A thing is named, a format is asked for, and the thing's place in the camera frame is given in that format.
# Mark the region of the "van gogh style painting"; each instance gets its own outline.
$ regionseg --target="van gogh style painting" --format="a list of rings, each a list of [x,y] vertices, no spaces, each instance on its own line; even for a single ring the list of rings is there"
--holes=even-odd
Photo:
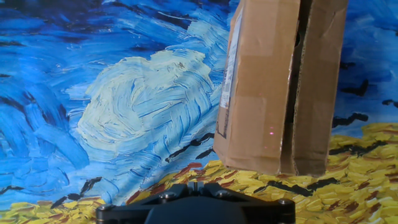
[[[238,0],[0,0],[0,223],[94,223],[175,183],[292,198],[297,223],[398,223],[398,1],[351,0],[328,171],[212,150]]]

